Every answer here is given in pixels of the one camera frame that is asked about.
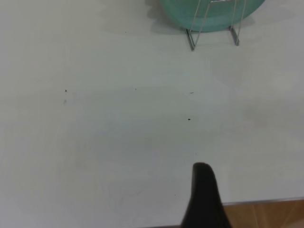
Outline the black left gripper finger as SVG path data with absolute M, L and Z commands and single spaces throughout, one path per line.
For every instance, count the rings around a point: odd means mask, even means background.
M 206 163 L 193 164 L 190 200 L 180 227 L 232 227 L 221 202 L 214 171 Z

